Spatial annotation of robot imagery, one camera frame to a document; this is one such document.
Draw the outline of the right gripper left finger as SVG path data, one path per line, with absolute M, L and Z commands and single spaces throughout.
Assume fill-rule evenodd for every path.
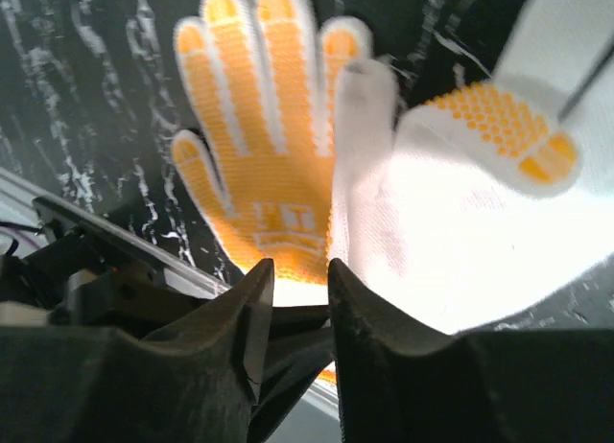
M 113 327 L 5 326 L 5 442 L 263 442 L 257 416 L 274 267 L 145 338 Z

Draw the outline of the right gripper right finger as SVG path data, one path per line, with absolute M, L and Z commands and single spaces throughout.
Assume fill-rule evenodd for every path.
M 328 268 L 346 442 L 609 442 L 609 329 L 450 337 Z

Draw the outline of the orange palm white glove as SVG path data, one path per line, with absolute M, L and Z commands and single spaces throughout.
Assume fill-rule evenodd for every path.
M 180 178 L 241 270 L 271 258 L 277 279 L 327 271 L 337 77 L 372 54 L 353 16 L 318 25 L 310 0 L 201 0 L 174 50 L 200 133 L 178 132 Z

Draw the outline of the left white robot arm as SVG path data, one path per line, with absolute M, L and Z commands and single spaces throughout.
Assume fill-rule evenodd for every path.
M 613 0 L 527 0 L 494 79 L 565 122 L 613 59 Z

